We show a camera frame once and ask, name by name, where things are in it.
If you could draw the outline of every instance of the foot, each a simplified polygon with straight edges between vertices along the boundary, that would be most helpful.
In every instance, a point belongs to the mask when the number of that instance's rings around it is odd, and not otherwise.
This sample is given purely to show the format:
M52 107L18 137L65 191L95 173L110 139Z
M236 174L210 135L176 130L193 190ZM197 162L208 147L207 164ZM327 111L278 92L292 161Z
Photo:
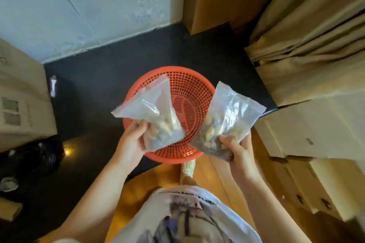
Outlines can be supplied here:
M195 160L181 164L180 184L183 184L182 181L185 176L193 177L194 168Z

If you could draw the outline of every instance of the red plastic basket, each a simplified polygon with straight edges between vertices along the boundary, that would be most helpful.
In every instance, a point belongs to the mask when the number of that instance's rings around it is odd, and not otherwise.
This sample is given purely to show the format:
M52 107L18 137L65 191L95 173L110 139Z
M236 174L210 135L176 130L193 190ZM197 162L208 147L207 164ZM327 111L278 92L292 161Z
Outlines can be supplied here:
M191 148L189 142L200 130L215 88L203 75L194 70L180 66L164 66L139 78L128 91L125 101L163 74L170 78L172 106L187 135L181 141L146 153L145 156L159 163L186 163L203 154ZM124 128L126 129L131 122L130 118L123 118Z

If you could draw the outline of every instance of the clear plastic bag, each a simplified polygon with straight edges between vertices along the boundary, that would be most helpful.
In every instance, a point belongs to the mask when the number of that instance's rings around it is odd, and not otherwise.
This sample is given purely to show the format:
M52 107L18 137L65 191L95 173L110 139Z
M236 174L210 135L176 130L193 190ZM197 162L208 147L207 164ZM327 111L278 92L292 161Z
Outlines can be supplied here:
M143 134L147 152L154 152L185 137L185 131L172 107L170 79L166 74L140 89L130 100L113 110L112 114L149 122Z
M208 155L231 161L232 151L222 145L218 136L226 135L240 142L265 110L258 102L219 82L199 134L190 145Z

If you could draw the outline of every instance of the white t-shirt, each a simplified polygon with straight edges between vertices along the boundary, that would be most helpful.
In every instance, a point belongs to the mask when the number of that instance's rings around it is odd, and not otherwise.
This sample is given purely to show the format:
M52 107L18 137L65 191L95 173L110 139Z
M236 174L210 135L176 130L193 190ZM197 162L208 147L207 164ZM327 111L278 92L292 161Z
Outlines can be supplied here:
M57 243L75 242L65 240ZM150 196L111 241L121 242L259 243L261 240L248 223L212 193L198 186L181 185Z

